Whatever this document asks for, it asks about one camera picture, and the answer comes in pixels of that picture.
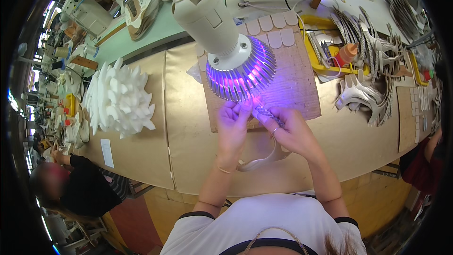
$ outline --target bracelet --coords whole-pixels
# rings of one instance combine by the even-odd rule
[[[219,167],[219,166],[217,166],[217,168],[218,168],[221,172],[224,172],[224,173],[231,173],[231,172],[229,172],[229,171],[227,171],[227,170],[225,170],[225,169],[223,169],[223,168],[221,168],[221,167]]]

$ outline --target sewing machine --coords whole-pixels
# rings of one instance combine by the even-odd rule
[[[112,15],[95,0],[66,0],[60,21],[67,21],[67,17],[94,37],[98,37],[113,20]]]

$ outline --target table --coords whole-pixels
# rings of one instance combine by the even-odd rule
[[[118,133],[98,131],[93,136],[90,129],[90,141],[76,153],[130,179],[197,194],[215,158],[217,133],[210,129],[203,86],[185,73],[197,63],[195,44],[163,51],[131,65],[141,65],[142,71],[152,73],[145,90],[153,93],[156,111],[152,121],[156,130],[144,129],[120,140]],[[339,94],[340,79],[323,84],[317,78],[315,81],[322,116],[307,123],[340,181],[373,171],[405,153],[398,153],[396,98],[393,117],[381,127],[368,126],[366,114],[352,114],[347,109],[337,112],[333,107]],[[424,114],[430,124],[432,114]],[[421,132],[420,140],[429,134],[428,131]],[[115,168],[105,166],[100,138],[110,139]],[[272,147],[273,142],[265,130],[254,130],[247,133],[242,159],[265,157]],[[241,197],[312,188],[307,162],[293,153],[285,160],[255,171],[235,173],[228,195]]]
[[[247,17],[250,20],[256,19],[259,14],[271,14],[271,13],[279,13],[286,9],[285,2],[283,0],[247,0],[250,1],[253,5],[261,6],[261,7],[272,7],[277,9],[257,9],[254,7],[246,7],[240,8],[237,5],[238,0],[226,0],[227,8],[231,15],[234,17]],[[288,0],[288,3],[291,7],[297,2],[301,0]],[[377,31],[389,35],[390,32],[387,28],[387,23],[390,24],[393,33],[400,35],[402,42],[408,44],[409,42],[405,39],[402,35],[401,31],[396,26],[394,20],[391,17],[389,12],[388,3],[385,0],[375,0],[371,2],[369,0],[336,0],[339,5],[339,9],[342,11],[348,11],[350,14],[359,17],[361,14],[359,10],[359,6],[365,8],[368,12],[369,16],[372,18],[374,27]],[[302,10],[303,14],[308,15],[315,15],[318,17],[329,17],[330,11],[326,8],[337,6],[337,4],[333,0],[323,0],[321,1],[323,5],[320,5],[318,9],[312,9],[309,7],[309,0],[303,0],[296,9]],[[135,55],[141,54],[145,51],[148,51],[152,48],[158,47],[162,44],[187,37],[188,34],[184,29],[174,20],[173,15],[171,13],[171,2],[163,2],[161,3],[160,10],[156,16],[156,20],[153,25],[146,31],[144,36],[137,40],[132,41],[129,36],[129,32],[127,27],[123,28],[122,30],[118,31],[112,37],[110,37],[107,41],[105,41],[100,49],[99,53],[97,54],[96,58],[89,57],[93,61],[98,62],[102,65],[104,62],[112,63],[118,57],[123,57],[124,59],[132,58]],[[113,31],[117,26],[121,25],[125,22],[125,17],[121,16],[116,18],[112,21],[110,26],[106,29],[106,31],[100,36],[99,40],[102,37],[109,34]],[[98,39],[92,40],[91,38],[86,38],[86,43],[88,45],[93,46],[96,42],[99,41]]]
[[[98,130],[93,136],[93,129],[90,128],[90,141],[79,150],[75,150],[75,153],[127,178],[173,189],[165,126],[165,54],[165,51],[159,52],[130,64],[132,69],[140,65],[142,72],[150,74],[144,89],[148,93],[153,93],[151,102],[155,104],[155,111],[151,120],[156,125],[156,130],[144,128],[140,133],[120,140],[118,132]],[[100,139],[110,139],[114,168],[104,163]]]
[[[195,43],[167,51],[165,66],[165,104],[170,161],[176,189],[198,194],[217,150],[217,134],[209,126],[206,101],[201,84],[185,71],[196,63]],[[337,112],[333,102],[339,95],[339,81],[320,84],[315,78],[322,116],[307,121],[319,140],[340,181],[369,173],[396,160],[398,153],[398,102],[393,100],[393,116],[381,127],[368,126],[366,114]],[[427,115],[428,124],[432,114]],[[421,132],[420,140],[430,129]],[[265,130],[247,133],[245,161],[265,157],[273,143]],[[228,193],[232,197],[274,192],[298,192],[313,188],[307,162],[291,154],[285,160],[247,173],[235,173]]]
[[[283,0],[249,0],[261,6],[284,7]],[[299,0],[288,0],[295,4]],[[391,19],[388,6],[383,0],[337,0],[340,10],[359,15],[363,6],[371,16],[377,31],[389,34],[386,23],[400,34]],[[228,8],[236,17],[256,16],[255,8],[238,8],[237,0],[227,0]],[[301,5],[308,6],[309,1]],[[331,6],[333,2],[323,2]],[[96,57],[99,62],[113,62],[117,57],[130,58],[139,52],[157,46],[178,36],[185,36],[164,3],[149,33],[132,42],[126,29],[119,31],[102,44]],[[317,10],[302,6],[304,14],[328,17],[330,12],[320,6]],[[118,133],[99,132],[91,136],[80,154],[99,166],[143,183],[197,194],[217,150],[217,134],[212,133],[206,100],[201,84],[185,73],[197,63],[195,43],[188,43],[157,53],[131,64],[142,66],[142,71],[153,73],[146,86],[153,93],[156,104],[152,121],[156,130],[144,129],[128,139],[119,140]],[[368,126],[366,114],[351,114],[344,109],[337,113],[333,102],[339,94],[340,79],[320,84],[316,78],[322,116],[309,120],[308,124],[325,151],[340,181],[352,179],[394,161],[405,152],[398,153],[399,118],[396,93],[393,100],[393,117],[382,127]],[[432,114],[425,113],[428,123]],[[428,131],[420,134],[423,140]],[[103,162],[100,138],[110,139],[115,168]],[[265,157],[272,150],[269,134],[258,129],[247,134],[244,161]],[[286,160],[275,162],[248,173],[235,173],[229,196],[251,196],[272,192],[298,192],[313,187],[307,162],[303,157],[291,154]]]

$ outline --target white thread spool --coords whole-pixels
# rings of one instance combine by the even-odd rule
[[[69,59],[71,47],[57,47],[54,50],[54,56]]]
[[[92,47],[92,46],[86,45],[84,52],[93,55],[93,58],[94,58],[94,57],[96,57],[97,53],[99,52],[99,47]]]

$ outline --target chair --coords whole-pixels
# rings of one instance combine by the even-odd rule
[[[149,190],[153,189],[154,186],[152,185],[148,185],[147,187],[145,188],[142,188],[141,190],[139,190],[138,192],[135,191],[135,189],[137,187],[140,187],[141,185],[143,185],[144,183],[142,182],[137,182],[136,184],[132,184],[132,180],[129,179],[129,190],[130,190],[130,198],[132,199],[136,199],[138,197],[140,197],[141,195],[145,194],[146,192],[148,192]]]
[[[372,173],[381,174],[383,176],[388,176],[388,177],[391,177],[391,178],[394,178],[394,179],[399,179],[401,177],[401,172],[399,171],[399,164],[388,163],[385,166],[386,167],[396,168],[398,171],[396,173],[389,173],[389,172],[386,172],[386,171],[383,171],[383,170],[376,169],[376,170],[373,170]]]

